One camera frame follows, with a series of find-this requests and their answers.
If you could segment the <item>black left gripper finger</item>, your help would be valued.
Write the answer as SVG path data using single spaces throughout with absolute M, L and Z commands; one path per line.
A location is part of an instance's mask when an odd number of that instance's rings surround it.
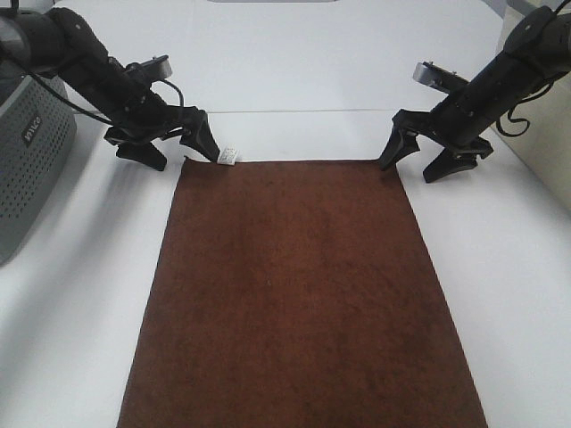
M 219 159 L 219 147 L 211 133 L 205 111 L 185 111 L 182 119 L 181 145 L 200 153 L 208 161 Z
M 144 164 L 157 171 L 165 170 L 167 164 L 166 157 L 153 144 L 120 144 L 116 156 L 120 159 Z

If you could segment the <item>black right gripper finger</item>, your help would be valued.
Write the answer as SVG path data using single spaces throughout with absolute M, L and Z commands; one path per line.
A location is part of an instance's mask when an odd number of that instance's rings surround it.
M 427 183 L 433 183 L 451 174 L 471 170 L 476 166 L 477 161 L 474 154 L 455 154 L 448 149 L 443 149 L 441 153 L 424 169 L 423 177 Z
M 398 111 L 393 116 L 391 134 L 378 159 L 381 170 L 388 170 L 404 157 L 419 151 L 419 118 L 418 111 Z

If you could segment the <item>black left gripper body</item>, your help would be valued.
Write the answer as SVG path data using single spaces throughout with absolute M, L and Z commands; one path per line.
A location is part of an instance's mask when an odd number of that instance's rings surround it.
M 186 107 L 182 91 L 164 76 L 143 70 L 129 70 L 127 76 L 140 92 L 123 107 L 123 117 L 113 119 L 104 139 L 112 145 L 150 143 L 155 138 L 166 140 L 180 136 L 185 142 L 199 132 L 199 110 Z M 155 82 L 172 88 L 178 95 L 178 105 L 169 105 L 152 90 Z

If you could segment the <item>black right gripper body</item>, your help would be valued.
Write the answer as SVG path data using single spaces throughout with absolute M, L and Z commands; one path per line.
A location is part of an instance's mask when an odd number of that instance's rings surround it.
M 493 148 L 479 136 L 483 132 L 483 120 L 460 102 L 464 89 L 447 94 L 431 111 L 419 111 L 418 133 L 455 154 L 472 153 L 485 159 Z

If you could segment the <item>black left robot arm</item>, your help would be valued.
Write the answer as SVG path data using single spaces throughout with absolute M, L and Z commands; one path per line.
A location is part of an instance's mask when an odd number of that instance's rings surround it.
M 1 59 L 39 85 L 54 77 L 67 83 L 99 111 L 97 120 L 109 127 L 104 138 L 121 159 L 162 171 L 167 160 L 153 140 L 172 137 L 208 161 L 219 159 L 207 113 L 183 100 L 168 105 L 152 90 L 155 82 L 169 82 L 168 56 L 123 66 L 69 8 L 39 13 L 12 2 L 2 9 Z

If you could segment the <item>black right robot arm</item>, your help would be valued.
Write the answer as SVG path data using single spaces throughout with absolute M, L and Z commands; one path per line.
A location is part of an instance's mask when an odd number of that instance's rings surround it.
M 473 79 L 431 62 L 420 62 L 413 78 L 447 96 L 431 111 L 400 110 L 379 166 L 387 170 L 417 152 L 419 135 L 443 147 L 424 170 L 428 183 L 476 167 L 493 148 L 481 137 L 501 116 L 550 90 L 570 71 L 570 16 L 548 6 L 534 9 L 507 37 L 501 51 Z

